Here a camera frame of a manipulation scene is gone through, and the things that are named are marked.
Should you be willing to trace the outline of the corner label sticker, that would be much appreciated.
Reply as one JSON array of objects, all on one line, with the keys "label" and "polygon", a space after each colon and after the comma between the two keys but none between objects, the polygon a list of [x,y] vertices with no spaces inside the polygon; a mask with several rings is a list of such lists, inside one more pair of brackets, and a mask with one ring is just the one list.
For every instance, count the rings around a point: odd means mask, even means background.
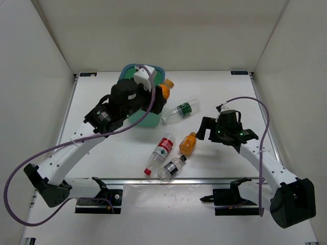
[{"label": "corner label sticker", "polygon": [[248,71],[245,71],[245,70],[232,70],[230,73],[233,76],[249,75]]},{"label": "corner label sticker", "polygon": [[79,74],[80,77],[96,77],[97,73],[96,72],[81,72]]}]

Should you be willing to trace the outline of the green label clear bottle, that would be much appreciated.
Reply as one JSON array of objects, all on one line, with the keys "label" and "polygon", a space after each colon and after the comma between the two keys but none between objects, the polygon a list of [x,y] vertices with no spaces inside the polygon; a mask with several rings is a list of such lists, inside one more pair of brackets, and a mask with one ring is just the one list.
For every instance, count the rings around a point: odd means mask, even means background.
[{"label": "green label clear bottle", "polygon": [[199,111],[200,101],[191,99],[169,110],[161,117],[161,121],[164,125],[176,124]]}]

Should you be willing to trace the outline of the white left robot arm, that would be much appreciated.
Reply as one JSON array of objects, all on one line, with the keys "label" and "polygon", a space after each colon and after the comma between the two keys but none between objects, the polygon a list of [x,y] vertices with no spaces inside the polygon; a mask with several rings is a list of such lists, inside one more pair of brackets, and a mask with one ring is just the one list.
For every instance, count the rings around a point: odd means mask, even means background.
[{"label": "white left robot arm", "polygon": [[67,178],[67,173],[89,151],[107,138],[107,133],[123,126],[124,120],[139,110],[146,111],[152,97],[142,83],[119,80],[111,93],[103,96],[85,116],[69,145],[53,152],[38,165],[29,163],[24,172],[49,207],[72,198],[90,198],[95,204],[107,199],[106,186],[99,178]]}]

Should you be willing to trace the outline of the aluminium table edge rail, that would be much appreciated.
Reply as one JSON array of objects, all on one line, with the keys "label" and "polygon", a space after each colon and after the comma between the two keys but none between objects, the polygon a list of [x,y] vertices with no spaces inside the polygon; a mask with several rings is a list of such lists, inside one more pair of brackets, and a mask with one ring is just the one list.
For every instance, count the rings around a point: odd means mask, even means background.
[{"label": "aluminium table edge rail", "polygon": [[229,185],[236,178],[175,178],[162,181],[159,178],[100,178],[106,185]]}]

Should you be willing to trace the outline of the black label small bottle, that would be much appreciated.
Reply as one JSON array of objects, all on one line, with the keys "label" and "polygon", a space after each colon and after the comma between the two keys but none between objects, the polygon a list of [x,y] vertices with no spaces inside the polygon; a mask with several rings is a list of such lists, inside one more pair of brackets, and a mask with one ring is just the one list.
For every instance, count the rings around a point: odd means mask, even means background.
[{"label": "black label small bottle", "polygon": [[170,180],[185,166],[186,160],[187,158],[185,155],[182,155],[178,158],[173,158],[158,170],[157,176],[163,182]]}]

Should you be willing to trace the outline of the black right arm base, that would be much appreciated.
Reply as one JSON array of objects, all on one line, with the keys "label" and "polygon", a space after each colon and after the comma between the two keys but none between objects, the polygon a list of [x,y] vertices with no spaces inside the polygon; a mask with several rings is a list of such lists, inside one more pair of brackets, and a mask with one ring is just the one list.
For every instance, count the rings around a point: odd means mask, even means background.
[{"label": "black right arm base", "polygon": [[252,179],[248,177],[236,179],[230,182],[229,189],[214,188],[212,195],[200,198],[202,203],[213,203],[215,216],[257,216],[259,208],[250,200],[241,198],[239,186],[248,183]]}]

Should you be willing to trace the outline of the right corner label sticker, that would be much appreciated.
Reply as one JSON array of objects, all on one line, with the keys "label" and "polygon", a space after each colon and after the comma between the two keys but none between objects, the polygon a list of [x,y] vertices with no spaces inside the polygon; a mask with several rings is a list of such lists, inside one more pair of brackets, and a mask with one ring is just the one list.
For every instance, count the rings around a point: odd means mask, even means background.
[{"label": "right corner label sticker", "polygon": [[245,71],[245,70],[232,70],[230,73],[233,76],[249,75],[248,71]]}]

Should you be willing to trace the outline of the red label water bottle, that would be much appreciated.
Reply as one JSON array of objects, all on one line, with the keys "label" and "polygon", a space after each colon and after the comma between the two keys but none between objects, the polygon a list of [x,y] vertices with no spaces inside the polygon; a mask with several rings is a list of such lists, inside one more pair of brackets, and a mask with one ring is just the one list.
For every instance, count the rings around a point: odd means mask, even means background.
[{"label": "red label water bottle", "polygon": [[153,171],[164,162],[173,148],[175,141],[175,136],[170,133],[166,133],[162,137],[148,159],[147,165],[144,169],[144,174],[146,176],[151,176]]}]

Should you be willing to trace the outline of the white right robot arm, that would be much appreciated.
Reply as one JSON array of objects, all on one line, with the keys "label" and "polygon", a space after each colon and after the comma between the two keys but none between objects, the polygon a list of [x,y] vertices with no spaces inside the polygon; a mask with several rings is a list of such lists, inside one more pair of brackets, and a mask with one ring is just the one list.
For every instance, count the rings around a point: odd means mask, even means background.
[{"label": "white right robot arm", "polygon": [[210,141],[232,146],[261,171],[268,186],[260,188],[251,178],[243,177],[232,181],[229,189],[203,197],[201,201],[215,202],[218,206],[251,201],[269,211],[274,221],[282,228],[315,217],[313,183],[288,171],[268,151],[261,148],[257,134],[242,127],[239,111],[222,111],[218,118],[203,117],[196,134],[197,139],[203,140],[207,130]]}]

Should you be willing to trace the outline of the orange juice bottle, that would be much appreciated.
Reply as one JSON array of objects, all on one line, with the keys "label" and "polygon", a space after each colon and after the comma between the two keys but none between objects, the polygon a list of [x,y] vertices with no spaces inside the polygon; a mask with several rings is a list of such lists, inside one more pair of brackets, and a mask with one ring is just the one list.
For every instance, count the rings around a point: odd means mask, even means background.
[{"label": "orange juice bottle", "polygon": [[159,84],[159,87],[162,89],[163,98],[167,100],[170,96],[170,90],[174,87],[174,83],[169,79],[165,79],[163,83]]},{"label": "orange juice bottle", "polygon": [[189,156],[196,145],[196,133],[191,132],[188,136],[186,136],[183,141],[179,145],[179,151],[182,155]]}]

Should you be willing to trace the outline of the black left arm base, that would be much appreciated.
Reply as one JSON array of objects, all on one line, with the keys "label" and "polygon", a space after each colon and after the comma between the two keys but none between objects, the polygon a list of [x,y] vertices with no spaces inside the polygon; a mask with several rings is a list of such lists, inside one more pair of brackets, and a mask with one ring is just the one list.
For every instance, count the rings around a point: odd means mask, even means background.
[{"label": "black left arm base", "polygon": [[81,197],[76,201],[77,214],[121,214],[123,187],[107,186],[97,177],[92,177],[100,188],[95,197]]}]

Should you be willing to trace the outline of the left corner label sticker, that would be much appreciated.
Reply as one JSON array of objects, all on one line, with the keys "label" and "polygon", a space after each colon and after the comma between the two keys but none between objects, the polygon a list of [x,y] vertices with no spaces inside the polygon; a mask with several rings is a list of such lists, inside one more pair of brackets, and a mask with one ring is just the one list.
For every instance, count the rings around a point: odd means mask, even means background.
[{"label": "left corner label sticker", "polygon": [[97,73],[96,72],[81,72],[79,74],[80,77],[96,77]]}]

